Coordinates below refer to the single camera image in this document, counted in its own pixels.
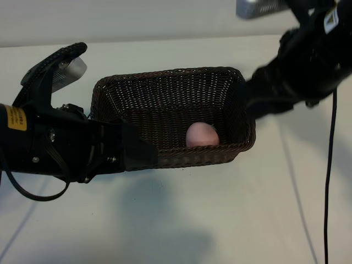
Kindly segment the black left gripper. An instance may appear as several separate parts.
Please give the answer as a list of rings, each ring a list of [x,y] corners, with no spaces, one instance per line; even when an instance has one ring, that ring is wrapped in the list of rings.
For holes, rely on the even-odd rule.
[[[89,120],[87,162],[79,172],[79,183],[95,176],[149,169],[158,165],[156,146],[141,140],[136,125],[122,119],[111,123]]]

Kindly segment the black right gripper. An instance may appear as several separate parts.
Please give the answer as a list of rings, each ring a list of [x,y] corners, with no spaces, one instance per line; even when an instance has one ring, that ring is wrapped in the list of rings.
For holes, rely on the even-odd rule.
[[[247,117],[260,119],[274,111],[291,111],[299,102],[297,94],[287,85],[276,65],[257,68],[252,77],[246,81],[248,92],[262,92],[266,96],[247,95],[245,100]]]

